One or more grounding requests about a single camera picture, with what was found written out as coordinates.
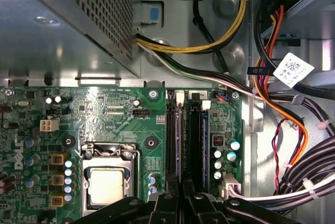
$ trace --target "cpu socket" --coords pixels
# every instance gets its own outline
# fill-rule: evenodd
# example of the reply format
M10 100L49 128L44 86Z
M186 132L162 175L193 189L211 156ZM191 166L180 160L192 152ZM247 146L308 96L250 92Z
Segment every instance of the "cpu socket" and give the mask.
M140 152L134 144L86 142L81 145L82 216L140 192Z

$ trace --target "black ram slot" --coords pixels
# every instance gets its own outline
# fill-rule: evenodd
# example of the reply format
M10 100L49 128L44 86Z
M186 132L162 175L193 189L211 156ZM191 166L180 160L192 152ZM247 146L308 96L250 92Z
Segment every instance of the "black ram slot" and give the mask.
M200 111L200 100L192 94L189 106L188 144L189 171L196 192L203 192L203 120Z
M175 99L174 91L167 91L166 102L166 175L176 175L175 141Z

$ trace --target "power supply vent grille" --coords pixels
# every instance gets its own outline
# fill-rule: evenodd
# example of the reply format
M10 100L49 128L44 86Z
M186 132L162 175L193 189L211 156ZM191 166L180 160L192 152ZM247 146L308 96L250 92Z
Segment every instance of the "power supply vent grille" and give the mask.
M133 0L76 0L99 29L132 60Z

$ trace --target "barcode label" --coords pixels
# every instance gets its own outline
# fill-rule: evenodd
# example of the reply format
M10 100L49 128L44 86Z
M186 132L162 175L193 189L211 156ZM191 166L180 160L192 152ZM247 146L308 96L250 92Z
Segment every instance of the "barcode label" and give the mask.
M273 75L286 84L288 87L293 88L298 82L304 79L314 67L292 53L288 53Z

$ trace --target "motherboard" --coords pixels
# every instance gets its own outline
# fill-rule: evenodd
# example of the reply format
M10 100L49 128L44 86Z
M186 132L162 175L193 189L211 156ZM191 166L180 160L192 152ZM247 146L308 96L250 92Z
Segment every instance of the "motherboard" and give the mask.
M2 87L0 223L67 224L190 176L241 179L239 94L215 89Z

